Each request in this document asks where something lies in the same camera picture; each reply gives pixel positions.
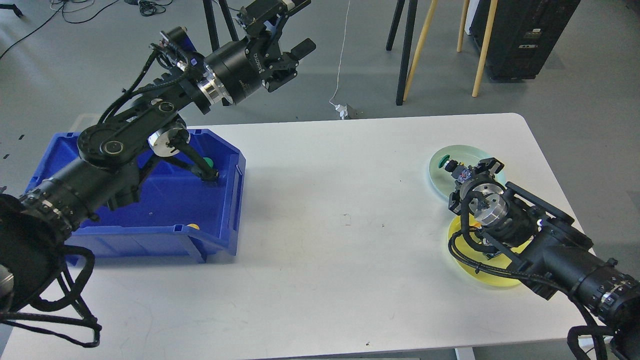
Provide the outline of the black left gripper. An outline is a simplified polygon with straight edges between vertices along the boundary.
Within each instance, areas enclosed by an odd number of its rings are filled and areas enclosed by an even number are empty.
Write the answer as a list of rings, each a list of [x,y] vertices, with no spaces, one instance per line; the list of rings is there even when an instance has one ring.
[[[246,36],[231,41],[203,61],[198,89],[211,104],[238,104],[263,87],[274,92],[298,75],[300,60],[316,50],[306,38],[290,51],[281,51],[282,28],[310,0],[254,0],[240,8],[236,21]]]

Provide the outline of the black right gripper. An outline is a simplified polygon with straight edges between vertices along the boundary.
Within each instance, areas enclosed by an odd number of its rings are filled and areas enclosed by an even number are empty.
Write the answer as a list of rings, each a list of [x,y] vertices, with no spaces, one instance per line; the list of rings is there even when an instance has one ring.
[[[476,166],[466,165],[472,173],[471,178],[464,183],[454,179],[455,189],[448,198],[448,209],[454,214],[461,212],[462,200],[471,192],[480,192],[483,196],[502,194],[505,187],[496,180],[505,164],[494,157],[480,160]]]

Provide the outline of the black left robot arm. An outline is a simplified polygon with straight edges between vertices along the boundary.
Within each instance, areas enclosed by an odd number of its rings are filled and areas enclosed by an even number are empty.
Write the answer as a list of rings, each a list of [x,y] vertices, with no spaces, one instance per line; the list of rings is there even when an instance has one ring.
[[[97,347],[102,326],[82,299],[95,266],[87,248],[66,244],[98,209],[137,203],[162,161],[216,182],[215,163],[190,145],[179,112],[206,114],[220,101],[238,104],[297,77],[316,49],[307,38],[290,51],[279,39],[308,0],[255,0],[238,11],[243,39],[202,55],[184,27],[162,32],[133,84],[80,133],[78,157],[20,197],[1,194],[1,323]]]

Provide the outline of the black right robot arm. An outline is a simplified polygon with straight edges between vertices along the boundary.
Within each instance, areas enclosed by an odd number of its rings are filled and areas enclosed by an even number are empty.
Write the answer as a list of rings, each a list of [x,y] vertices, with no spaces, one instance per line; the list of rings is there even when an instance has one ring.
[[[447,245],[455,260],[474,272],[519,280],[546,300],[565,294],[585,320],[567,333],[576,359],[589,358],[579,346],[583,336],[592,338],[598,360],[607,358],[605,337],[620,360],[640,357],[639,281],[619,271],[617,260],[590,253],[592,240],[569,214],[514,183],[498,183],[504,164],[496,158],[470,166],[445,155],[438,167],[455,183],[448,208],[461,227]]]

